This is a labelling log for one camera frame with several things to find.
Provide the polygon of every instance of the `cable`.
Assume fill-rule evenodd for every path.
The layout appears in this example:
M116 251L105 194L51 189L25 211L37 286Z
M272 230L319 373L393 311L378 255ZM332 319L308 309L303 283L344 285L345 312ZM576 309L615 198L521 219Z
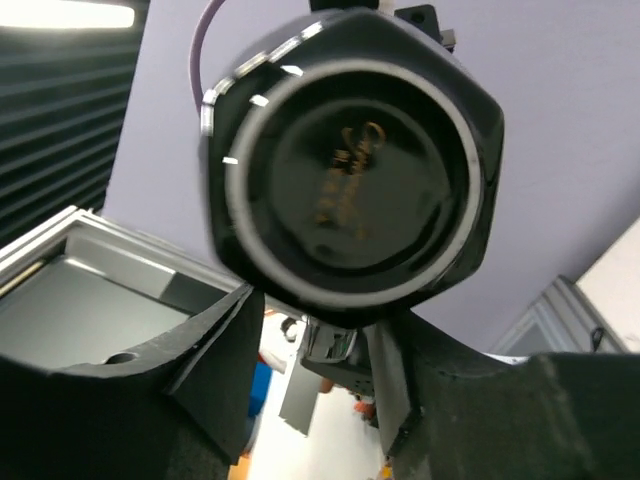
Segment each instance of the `cable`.
M189 53L189 83L191 84L191 93L193 94L193 101L196 105L198 115L200 115L200 107L202 106L202 97L204 92L202 91L202 79L200 78L200 59L202 58L202 45L204 39L207 36L207 30L213 22L213 18L220 10L220 7L224 5L226 0L211 0L196 26L196 31L193 34L193 40L191 40L191 52Z

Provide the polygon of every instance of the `floor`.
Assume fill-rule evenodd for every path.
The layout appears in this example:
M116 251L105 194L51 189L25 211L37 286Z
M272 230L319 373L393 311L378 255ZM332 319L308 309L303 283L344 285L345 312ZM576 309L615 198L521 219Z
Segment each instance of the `floor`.
M274 373L247 480L368 480L382 463L378 431L353 409L355 400L336 388L320 395L307 437L280 417L285 376Z

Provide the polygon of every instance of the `striped wall panel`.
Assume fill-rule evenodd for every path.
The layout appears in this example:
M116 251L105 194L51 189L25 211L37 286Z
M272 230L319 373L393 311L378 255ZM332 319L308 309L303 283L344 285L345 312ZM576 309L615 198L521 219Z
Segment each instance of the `striped wall panel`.
M0 27L0 247L68 205L102 207L146 21L132 28Z

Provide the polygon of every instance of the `purple cable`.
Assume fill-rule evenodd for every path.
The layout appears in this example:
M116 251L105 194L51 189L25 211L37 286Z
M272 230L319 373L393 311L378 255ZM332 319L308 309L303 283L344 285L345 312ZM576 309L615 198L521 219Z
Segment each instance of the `purple cable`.
M204 44L204 38L207 35L207 30L209 30L213 17L216 16L216 13L218 13L218 10L224 5L225 1L226 0L211 0L209 2L205 11L202 12L196 31L193 34L193 40L191 41L191 52L189 53L189 82L191 83L191 92L193 93L193 101L196 104L198 115L200 115L202 97L204 96L202 79L200 78L202 45Z

